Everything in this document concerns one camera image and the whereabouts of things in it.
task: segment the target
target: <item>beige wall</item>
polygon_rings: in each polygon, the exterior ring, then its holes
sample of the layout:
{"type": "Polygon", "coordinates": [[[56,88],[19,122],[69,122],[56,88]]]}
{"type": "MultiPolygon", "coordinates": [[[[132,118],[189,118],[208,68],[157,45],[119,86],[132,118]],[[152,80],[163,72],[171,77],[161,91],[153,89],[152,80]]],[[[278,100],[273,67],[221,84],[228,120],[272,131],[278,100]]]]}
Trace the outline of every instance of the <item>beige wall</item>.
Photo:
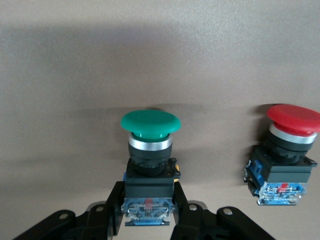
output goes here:
{"type": "Polygon", "coordinates": [[[1,1],[0,71],[1,240],[105,200],[128,160],[120,119],[141,108],[181,119],[190,200],[235,206],[277,240],[320,239],[319,169],[293,207],[257,206],[242,180],[269,106],[320,111],[320,1],[1,1]]]}

